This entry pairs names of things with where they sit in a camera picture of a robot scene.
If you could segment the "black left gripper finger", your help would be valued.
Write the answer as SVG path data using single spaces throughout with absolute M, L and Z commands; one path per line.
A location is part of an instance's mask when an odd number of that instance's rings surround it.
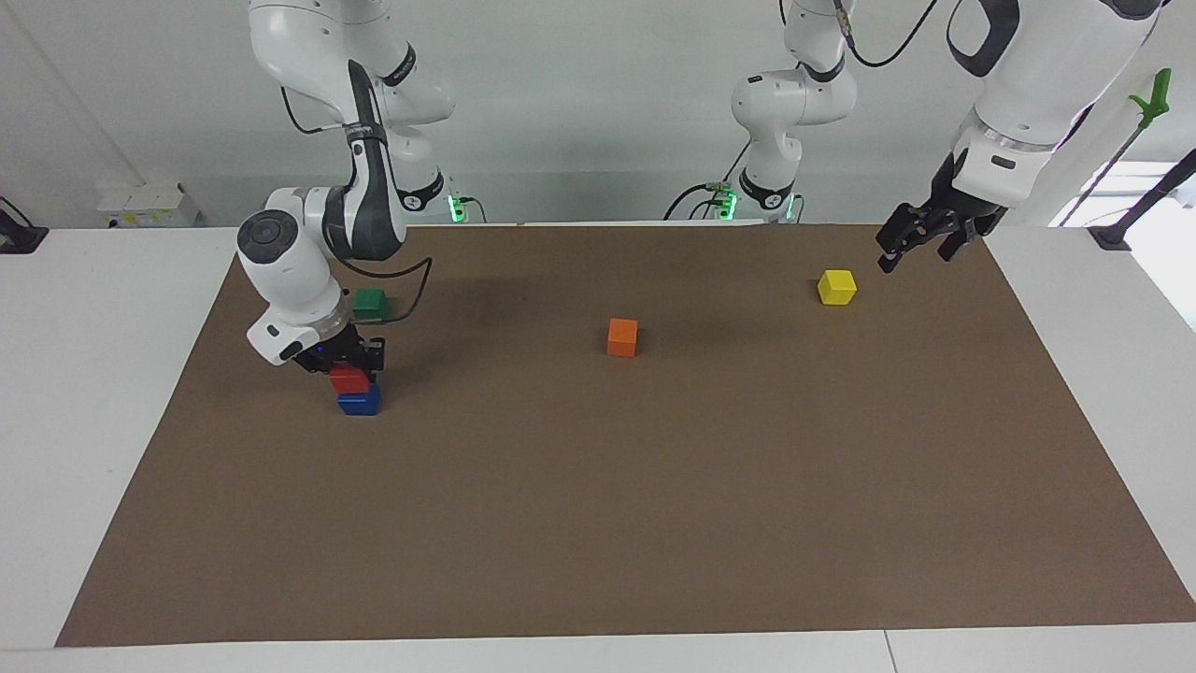
M 974 243 L 980 233 L 977 230 L 977 218 L 951 218 L 951 224 L 945 230 L 946 237 L 938 247 L 938 255 L 944 263 L 948 263 L 962 247 Z
M 916 208 L 909 203 L 898 204 L 875 234 L 875 243 L 881 249 L 878 259 L 878 267 L 881 271 L 893 273 L 907 252 L 932 241 L 938 235 L 936 226 L 938 214 L 934 208 Z

